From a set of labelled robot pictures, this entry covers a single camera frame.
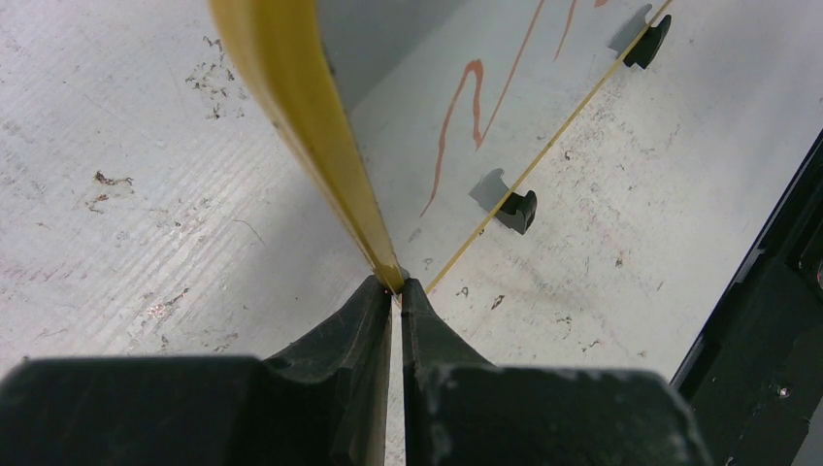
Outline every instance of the white surface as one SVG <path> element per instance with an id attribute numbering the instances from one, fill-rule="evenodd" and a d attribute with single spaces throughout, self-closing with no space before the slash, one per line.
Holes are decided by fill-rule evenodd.
<path id="1" fill-rule="evenodd" d="M 423 286 L 488 217 L 469 196 L 472 188 L 495 169 L 503 169 L 507 185 L 523 174 L 614 64 L 619 53 L 609 49 L 611 39 L 649 3 L 651 19 L 663 0 L 611 0 L 598 8 L 593 0 L 466 1 L 362 101 L 345 102 L 398 260 Z M 376 50 L 385 42 L 381 33 L 393 31 L 376 30 Z M 341 73 L 347 63 L 335 57 L 353 55 L 347 45 L 324 41 Z"/>
<path id="2" fill-rule="evenodd" d="M 528 234 L 490 224 L 433 293 L 493 362 L 670 377 L 823 127 L 823 4 L 670 13 L 651 69 L 619 71 L 522 186 L 540 202 Z M 3 370 L 25 354 L 268 355 L 368 274 L 256 107 L 205 76 L 228 65 L 204 35 L 200 2 L 0 7 Z M 220 119 L 192 72 L 227 87 Z M 394 329 L 387 464 L 402 464 Z"/>

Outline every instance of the yellow strip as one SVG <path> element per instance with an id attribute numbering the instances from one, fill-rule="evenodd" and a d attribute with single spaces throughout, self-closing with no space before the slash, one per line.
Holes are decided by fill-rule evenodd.
<path id="1" fill-rule="evenodd" d="M 526 171 L 523 172 L 522 175 L 520 175 L 520 178 L 518 178 L 517 181 L 509 188 L 509 192 L 507 192 L 506 195 L 503 196 L 503 198 L 500 200 L 500 202 L 497 203 L 497 205 L 494 207 L 494 209 L 491 210 L 491 213 L 489 213 L 489 215 L 486 217 L 486 219 L 480 224 L 480 226 L 477 227 L 477 229 L 475 230 L 474 233 L 472 233 L 472 235 L 469 237 L 469 239 L 466 240 L 466 243 L 464 243 L 463 246 L 461 246 L 460 249 L 457 250 L 457 253 L 455 253 L 448 260 L 448 262 L 446 263 L 444 268 L 440 271 L 440 273 L 432 280 L 431 283 L 429 283 L 428 286 L 426 286 L 426 294 L 431 293 L 432 290 L 435 289 L 435 286 L 437 286 L 437 284 L 440 282 L 440 280 L 443 279 L 443 276 L 445 275 L 445 273 L 448 272 L 449 269 L 451 269 L 451 267 L 454 265 L 454 263 L 457 262 L 457 259 L 459 259 L 461 255 L 463 255 L 463 252 L 465 252 L 466 249 L 477 238 L 477 236 L 480 235 L 480 231 L 482 231 L 483 228 L 486 227 L 488 222 L 491 221 L 491 219 L 495 216 L 495 214 L 497 214 L 497 211 L 499 211 L 500 208 L 503 207 L 503 203 L 506 202 L 506 199 L 508 199 L 509 196 L 517 189 L 517 187 L 520 186 L 521 183 L 523 183 L 523 180 L 525 180 L 526 177 L 529 176 L 529 174 L 532 172 L 532 170 L 534 170 L 534 168 L 537 166 L 537 164 L 540 163 L 541 160 L 543 160 L 543 156 L 548 152 L 549 149 L 551 149 L 552 146 L 554 146 L 554 143 L 556 143 L 557 140 L 560 139 L 560 136 L 562 136 L 563 133 L 566 131 L 566 129 L 569 127 L 569 125 L 572 124 L 572 121 L 577 117 L 577 115 L 579 115 L 580 111 L 583 110 L 583 107 L 588 105 L 589 101 L 592 99 L 592 97 L 594 97 L 594 94 L 596 94 L 597 91 L 600 90 L 600 88 L 611 77 L 611 75 L 614 73 L 614 71 L 617 68 L 619 68 L 620 65 L 623 64 L 623 58 L 625 58 L 626 55 L 629 53 L 629 51 L 631 51 L 632 48 L 637 44 L 637 42 L 641 39 L 642 35 L 645 34 L 645 31 L 648 30 L 648 28 L 650 27 L 651 24 L 654 24 L 654 23 L 657 22 L 657 19 L 666 11 L 667 8 L 669 8 L 669 5 L 671 5 L 673 1 L 674 0 L 666 0 L 666 3 L 664 3 L 663 6 L 660 7 L 660 10 L 658 10 L 657 13 L 654 15 L 654 17 L 651 19 L 651 22 L 649 22 L 643 28 L 641 33 L 638 34 L 638 37 L 636 37 L 635 40 L 632 41 L 632 44 L 628 48 L 626 48 L 626 50 L 624 50 L 623 53 L 620 54 L 617 61 L 615 61 L 614 64 L 611 65 L 611 68 L 609 68 L 609 70 L 606 72 L 606 75 L 603 76 L 603 78 L 594 86 L 594 88 L 592 89 L 591 92 L 589 92 L 589 94 L 586 96 L 586 98 L 584 98 L 583 101 L 580 102 L 580 105 L 578 105 L 577 108 L 575 109 L 575 111 L 572 113 L 572 115 L 569 116 L 569 119 L 567 119 L 566 122 L 563 123 L 563 126 L 560 126 L 560 129 L 557 130 L 557 133 L 554 135 L 554 137 L 551 138 L 551 140 L 548 142 L 548 144 L 545 145 L 543 150 L 540 151 L 540 153 L 534 159 L 534 161 L 532 161 L 532 163 L 528 166 L 528 168 L 526 168 Z"/>
<path id="2" fill-rule="evenodd" d="M 211 0 L 222 43 L 280 136 L 394 292 L 403 277 L 320 44 L 313 0 Z"/>

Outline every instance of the red line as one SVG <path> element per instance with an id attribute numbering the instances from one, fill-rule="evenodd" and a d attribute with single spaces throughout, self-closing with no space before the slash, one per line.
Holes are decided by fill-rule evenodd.
<path id="1" fill-rule="evenodd" d="M 596 0 L 595 7 L 598 7 L 597 4 L 599 1 L 603 1 L 603 3 L 608 2 L 609 0 Z M 569 34 L 569 29 L 572 27 L 572 18 L 575 16 L 575 6 L 577 5 L 577 0 L 572 0 L 572 6 L 569 8 L 569 16 L 566 18 L 566 29 L 563 30 L 563 37 L 560 38 L 560 44 L 557 46 L 557 52 L 554 53 L 554 60 L 557 61 L 557 57 L 560 56 L 560 50 L 563 49 L 563 43 L 566 42 L 566 34 Z"/>
<path id="2" fill-rule="evenodd" d="M 438 159 L 437 164 L 435 165 L 435 183 L 432 187 L 432 195 L 429 198 L 429 202 L 428 204 L 426 204 L 426 207 L 423 209 L 423 212 L 420 214 L 420 216 L 423 216 L 426 213 L 426 211 L 429 209 L 429 206 L 431 206 L 432 202 L 434 202 L 435 196 L 437 196 L 437 188 L 440 184 L 440 172 L 443 167 L 443 156 L 445 153 L 445 134 L 448 129 L 448 122 L 451 120 L 451 112 L 454 110 L 454 104 L 457 102 L 457 98 L 460 96 L 460 92 L 462 92 L 463 90 L 463 84 L 466 83 L 466 77 L 469 76 L 469 73 L 474 73 L 475 79 L 477 81 L 475 85 L 475 96 L 472 103 L 472 117 L 474 119 L 473 137 L 475 138 L 475 150 L 478 150 L 480 149 L 480 146 L 482 146 L 483 141 L 486 138 L 486 134 L 488 133 L 488 130 L 491 127 L 491 123 L 494 122 L 494 117 L 497 115 L 497 111 L 500 109 L 500 105 L 503 103 L 503 98 L 506 97 L 506 92 L 509 90 L 509 84 L 511 84 L 511 78 L 514 77 L 514 72 L 517 70 L 517 65 L 520 63 L 520 56 L 522 56 L 523 50 L 525 50 L 526 48 L 526 43 L 529 42 L 529 37 L 532 35 L 532 30 L 535 28 L 535 23 L 537 22 L 538 15 L 540 14 L 540 10 L 543 7 L 544 2 L 545 0 L 541 0 L 541 2 L 538 4 L 538 8 L 535 10 L 534 15 L 532 16 L 532 21 L 529 23 L 529 29 L 526 31 L 526 37 L 523 38 L 523 43 L 520 45 L 520 50 L 517 51 L 517 57 L 514 58 L 514 63 L 512 63 L 511 65 L 511 71 L 509 71 L 509 78 L 506 80 L 506 85 L 503 86 L 503 92 L 501 92 L 500 98 L 497 99 L 497 105 L 494 107 L 494 111 L 492 112 L 491 118 L 489 119 L 488 124 L 486 124 L 485 130 L 483 130 L 482 135 L 480 135 L 479 131 L 479 121 L 480 87 L 483 83 L 483 63 L 479 59 L 472 60 L 466 65 L 466 68 L 463 70 L 463 76 L 460 78 L 460 84 L 457 85 L 457 90 L 454 91 L 454 95 L 451 97 L 451 103 L 448 104 L 448 110 L 445 112 L 443 127 L 440 131 L 440 140 L 438 141 Z"/>

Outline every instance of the orange curved line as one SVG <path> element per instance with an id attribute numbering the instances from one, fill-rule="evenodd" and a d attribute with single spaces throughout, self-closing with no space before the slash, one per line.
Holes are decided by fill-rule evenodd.
<path id="1" fill-rule="evenodd" d="M 606 3 L 609 0 L 596 0 L 595 7 L 598 7 L 598 1 L 603 1 L 603 3 Z M 572 19 L 575 16 L 575 6 L 577 6 L 577 0 L 572 0 L 572 6 L 569 8 L 569 16 L 566 18 L 566 29 L 563 30 L 563 37 L 560 38 L 560 44 L 557 46 L 557 52 L 554 53 L 554 61 L 557 61 L 557 57 L 560 56 L 560 50 L 563 49 L 563 43 L 566 42 L 566 34 L 569 34 L 569 29 L 572 27 Z"/>
<path id="2" fill-rule="evenodd" d="M 469 76 L 469 73 L 475 73 L 475 78 L 477 84 L 475 85 L 475 96 L 472 103 L 472 117 L 474 119 L 474 130 L 473 130 L 473 137 L 475 139 L 475 150 L 480 149 L 482 146 L 483 141 L 486 139 L 486 134 L 488 134 L 489 128 L 491 128 L 491 123 L 494 122 L 494 117 L 497 115 L 497 111 L 500 110 L 500 105 L 503 103 L 503 98 L 506 97 L 506 92 L 509 90 L 509 84 L 511 84 L 511 79 L 514 77 L 514 72 L 517 70 L 517 65 L 520 63 L 520 57 L 523 55 L 523 51 L 526 49 L 526 43 L 529 42 L 529 37 L 532 35 L 532 30 L 535 28 L 535 23 L 538 20 L 538 16 L 540 15 L 540 10 L 543 7 L 543 3 L 545 0 L 541 0 L 538 4 L 538 8 L 535 10 L 535 13 L 532 15 L 532 20 L 529 23 L 529 28 L 526 30 L 526 36 L 523 38 L 523 43 L 520 44 L 520 50 L 517 51 L 517 56 L 514 58 L 514 63 L 511 65 L 511 70 L 509 71 L 509 78 L 506 79 L 506 85 L 503 86 L 503 91 L 500 94 L 500 97 L 497 99 L 497 105 L 494 107 L 494 111 L 491 114 L 491 117 L 486 124 L 485 129 L 483 130 L 483 134 L 480 135 L 479 132 L 479 121 L 480 121 L 480 87 L 482 86 L 483 81 L 483 64 L 482 62 L 477 60 L 470 61 L 466 68 L 463 70 L 463 76 L 460 78 L 460 84 L 457 85 L 457 90 L 454 91 L 454 95 L 451 97 L 451 103 L 448 104 L 448 110 L 445 112 L 445 118 L 443 120 L 443 126 L 440 131 L 440 140 L 438 141 L 438 159 L 435 165 L 435 183 L 432 187 L 432 195 L 429 198 L 428 204 L 423 209 L 423 212 L 420 213 L 420 216 L 423 216 L 426 211 L 429 209 L 429 206 L 432 205 L 432 202 L 435 200 L 435 196 L 437 196 L 437 188 L 440 184 L 440 172 L 441 168 L 443 167 L 443 156 L 445 153 L 445 135 L 448 129 L 448 122 L 451 120 L 451 112 L 454 110 L 454 104 L 457 102 L 457 98 L 460 96 L 460 92 L 463 90 L 463 84 L 466 83 L 466 77 Z"/>

